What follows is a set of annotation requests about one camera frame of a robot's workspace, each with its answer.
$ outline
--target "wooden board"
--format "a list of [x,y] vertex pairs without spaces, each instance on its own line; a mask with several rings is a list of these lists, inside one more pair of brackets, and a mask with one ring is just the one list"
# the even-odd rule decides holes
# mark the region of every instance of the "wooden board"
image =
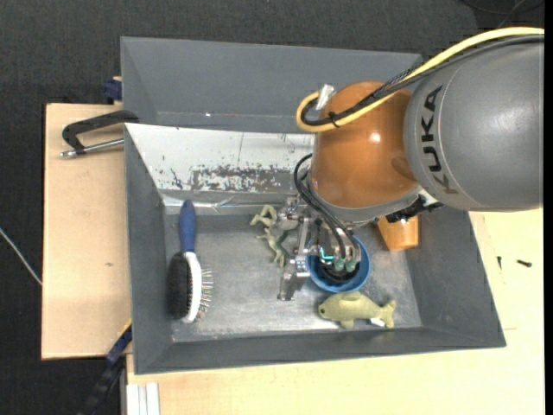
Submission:
[[[105,355],[130,318],[124,152],[74,159],[61,138],[67,124],[120,107],[51,104],[46,111],[42,358]],[[83,135],[92,144],[122,127]]]

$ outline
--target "white cable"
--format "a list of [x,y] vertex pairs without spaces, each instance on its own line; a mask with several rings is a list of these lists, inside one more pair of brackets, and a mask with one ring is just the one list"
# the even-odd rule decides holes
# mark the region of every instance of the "white cable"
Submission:
[[23,257],[23,254],[19,251],[19,249],[17,249],[16,244],[11,240],[10,237],[8,237],[8,235],[6,235],[6,233],[3,231],[3,229],[1,227],[0,227],[0,234],[2,234],[2,236],[5,238],[5,240],[8,242],[8,244],[13,248],[13,250],[16,251],[16,254],[21,259],[21,261],[23,262],[23,264],[25,265],[25,267],[27,268],[29,273],[36,280],[36,283],[38,283],[40,286],[42,286],[42,280],[40,279],[40,277],[38,275],[36,275],[35,270],[31,267],[31,265],[25,259],[25,257]]

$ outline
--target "gray carpet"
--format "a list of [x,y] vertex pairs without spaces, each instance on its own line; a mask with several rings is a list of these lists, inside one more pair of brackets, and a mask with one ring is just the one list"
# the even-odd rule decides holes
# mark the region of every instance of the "gray carpet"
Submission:
[[[121,35],[434,54],[504,18],[486,16],[454,0],[0,0],[0,227],[40,271],[42,106],[105,103]],[[102,360],[41,362],[41,290],[3,240],[0,274],[0,413],[76,413]],[[100,413],[117,412],[113,397]]]

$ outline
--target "yellow toy fish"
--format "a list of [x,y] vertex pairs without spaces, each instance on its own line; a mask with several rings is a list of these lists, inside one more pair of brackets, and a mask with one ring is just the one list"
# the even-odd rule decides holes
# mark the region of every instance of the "yellow toy fish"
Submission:
[[380,319],[386,328],[394,327],[392,314],[396,308],[395,300],[380,307],[361,292],[340,292],[327,298],[319,306],[319,315],[326,320],[339,322],[342,328],[350,329],[358,318]]

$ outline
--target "pet brush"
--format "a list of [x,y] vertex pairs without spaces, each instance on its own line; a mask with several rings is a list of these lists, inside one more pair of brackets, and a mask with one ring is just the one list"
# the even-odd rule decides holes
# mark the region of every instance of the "pet brush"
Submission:
[[175,319],[193,322],[209,307],[212,274],[203,271],[194,251],[196,215],[194,204],[186,200],[179,214],[181,251],[169,264],[167,274],[168,311]]

